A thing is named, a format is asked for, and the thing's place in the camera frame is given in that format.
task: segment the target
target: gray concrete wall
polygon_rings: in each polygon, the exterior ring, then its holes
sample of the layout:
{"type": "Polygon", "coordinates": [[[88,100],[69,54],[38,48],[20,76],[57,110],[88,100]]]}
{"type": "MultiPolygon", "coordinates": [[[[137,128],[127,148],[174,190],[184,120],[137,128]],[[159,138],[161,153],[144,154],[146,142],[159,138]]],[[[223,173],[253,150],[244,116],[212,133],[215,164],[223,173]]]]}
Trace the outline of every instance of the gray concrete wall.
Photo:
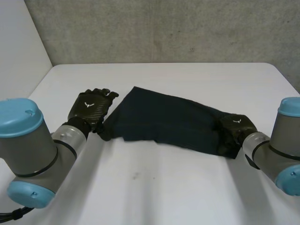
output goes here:
{"type": "Polygon", "coordinates": [[[267,62],[300,90],[300,0],[25,3],[53,65],[267,62]]]}

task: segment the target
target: folded cloth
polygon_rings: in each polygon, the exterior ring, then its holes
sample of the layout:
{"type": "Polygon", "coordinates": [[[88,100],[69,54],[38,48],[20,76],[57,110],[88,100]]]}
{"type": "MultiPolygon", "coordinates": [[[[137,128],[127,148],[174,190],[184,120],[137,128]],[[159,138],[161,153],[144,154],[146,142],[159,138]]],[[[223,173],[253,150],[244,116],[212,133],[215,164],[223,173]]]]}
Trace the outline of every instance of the folded cloth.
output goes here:
{"type": "Polygon", "coordinates": [[[154,140],[236,158],[240,145],[219,122],[228,115],[191,100],[134,87],[104,121],[99,135],[105,141],[154,140]]]}

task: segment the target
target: white logo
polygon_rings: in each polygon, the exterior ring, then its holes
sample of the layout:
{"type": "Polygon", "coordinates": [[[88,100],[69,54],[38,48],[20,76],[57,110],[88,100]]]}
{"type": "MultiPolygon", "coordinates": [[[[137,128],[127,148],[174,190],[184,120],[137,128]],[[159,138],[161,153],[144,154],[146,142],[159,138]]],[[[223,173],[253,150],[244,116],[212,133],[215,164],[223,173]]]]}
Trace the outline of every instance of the white logo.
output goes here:
{"type": "Polygon", "coordinates": [[[242,121],[242,119],[240,119],[239,121],[234,121],[234,120],[233,120],[233,122],[235,122],[235,123],[240,123],[241,121],[242,121]]]}
{"type": "Polygon", "coordinates": [[[86,105],[87,108],[89,108],[90,106],[93,106],[94,104],[95,104],[95,103],[89,105],[89,104],[86,104],[86,102],[85,102],[85,105],[86,105]]]}

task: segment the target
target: black ring band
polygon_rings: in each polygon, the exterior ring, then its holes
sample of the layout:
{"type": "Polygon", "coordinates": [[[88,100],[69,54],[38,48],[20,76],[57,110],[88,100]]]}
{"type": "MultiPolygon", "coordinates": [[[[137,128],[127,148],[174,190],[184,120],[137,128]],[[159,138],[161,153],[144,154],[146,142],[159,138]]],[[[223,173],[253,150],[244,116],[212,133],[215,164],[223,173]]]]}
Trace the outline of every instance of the black ring band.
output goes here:
{"type": "Polygon", "coordinates": [[[58,149],[56,148],[56,155],[55,155],[54,159],[53,159],[52,162],[51,162],[48,166],[46,166],[45,168],[43,168],[43,169],[41,169],[41,170],[39,170],[39,171],[33,172],[33,173],[29,173],[29,174],[17,174],[17,173],[15,173],[15,175],[16,175],[17,177],[24,177],[24,178],[37,176],[37,175],[39,175],[39,174],[45,172],[46,170],[48,170],[51,166],[53,166],[54,163],[56,162],[57,158],[58,158],[58,149]]]}
{"type": "Polygon", "coordinates": [[[63,142],[61,140],[53,140],[53,141],[55,143],[57,143],[57,144],[61,144],[61,145],[65,146],[66,148],[68,148],[73,153],[75,159],[77,159],[77,153],[76,153],[76,151],[73,149],[73,147],[71,145],[69,145],[69,144],[67,144],[67,143],[65,143],[65,142],[63,142]]]}
{"type": "Polygon", "coordinates": [[[264,141],[264,142],[258,144],[258,145],[255,147],[255,149],[253,150],[252,155],[251,155],[251,158],[252,158],[252,161],[253,161],[253,162],[254,162],[254,155],[255,155],[256,150],[258,150],[259,147],[261,147],[263,144],[268,143],[268,142],[270,142],[270,140],[264,141]]]}
{"type": "Polygon", "coordinates": [[[280,155],[280,156],[285,157],[285,158],[289,158],[289,159],[300,161],[300,157],[299,156],[291,156],[291,155],[288,155],[286,153],[280,152],[277,149],[273,148],[271,145],[270,145],[270,149],[271,149],[271,151],[273,151],[277,155],[280,155]]]}

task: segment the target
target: white table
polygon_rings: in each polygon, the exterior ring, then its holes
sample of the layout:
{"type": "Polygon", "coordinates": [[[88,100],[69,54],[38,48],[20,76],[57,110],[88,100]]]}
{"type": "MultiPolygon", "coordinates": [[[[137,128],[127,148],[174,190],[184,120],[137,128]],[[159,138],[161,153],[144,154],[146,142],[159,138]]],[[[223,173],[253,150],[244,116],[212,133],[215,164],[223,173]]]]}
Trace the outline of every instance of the white table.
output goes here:
{"type": "MultiPolygon", "coordinates": [[[[138,86],[246,114],[271,135],[281,99],[299,96],[265,63],[60,65],[32,93],[51,132],[66,121],[79,92],[109,88],[120,94],[109,113],[138,86]]],[[[13,174],[0,162],[0,212],[17,204],[6,196],[13,174]]],[[[103,142],[86,149],[51,205],[22,225],[296,225],[300,198],[285,195],[250,167],[240,151],[228,160],[151,141],[103,142]]]]}

